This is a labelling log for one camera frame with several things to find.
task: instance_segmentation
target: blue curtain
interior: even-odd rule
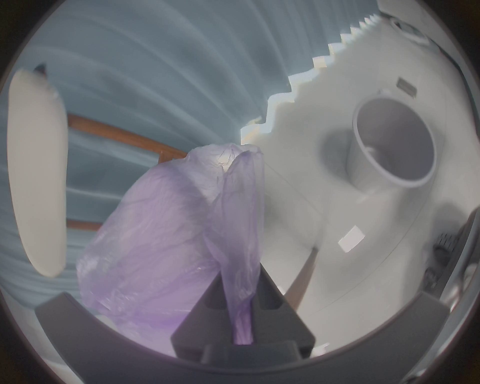
[[[69,112],[175,148],[240,141],[264,121],[269,96],[291,90],[328,43],[378,12],[376,0],[67,0],[17,60],[47,64]],[[68,263],[37,274],[13,217],[6,164],[8,79],[0,95],[0,283],[34,306],[59,291],[78,298],[75,260],[92,233],[68,231]],[[103,222],[154,154],[70,132],[68,218]]]

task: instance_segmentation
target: purple plastic bag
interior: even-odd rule
[[[260,189],[254,194],[253,188]],[[246,231],[252,220],[257,226]],[[234,232],[219,237],[219,227]],[[250,320],[262,230],[258,148],[196,148],[140,177],[86,247],[77,262],[83,303],[111,319],[123,335],[174,356],[171,334],[221,267],[235,340],[243,343],[251,330],[238,319]]]

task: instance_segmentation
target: floor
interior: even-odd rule
[[[398,77],[417,87],[415,99],[396,88]],[[380,90],[427,122],[438,168],[421,188],[367,196],[349,183],[345,161],[353,111]],[[285,291],[312,247],[320,250],[299,308],[317,346],[330,351],[361,337],[413,297],[436,236],[457,231],[479,204],[476,140],[456,69],[386,20],[335,54],[294,103],[277,106],[270,133],[250,136],[266,163],[263,265]],[[345,252],[338,242],[355,227],[364,238]]]

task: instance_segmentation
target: translucent bag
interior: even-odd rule
[[[237,344],[252,342],[260,273],[263,155],[209,145],[148,170],[77,262],[85,306],[174,356],[170,336],[221,269]]]

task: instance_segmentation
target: pleated curtain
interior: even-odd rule
[[[263,122],[288,77],[329,54],[341,33],[378,13],[376,0],[67,0],[41,25],[0,95],[0,286],[35,306],[76,298],[75,260],[92,233],[68,231],[56,279],[34,271],[12,211],[6,162],[7,94],[19,68],[46,63],[69,112],[183,151],[240,142]],[[69,133],[67,216],[103,222],[155,154]]]

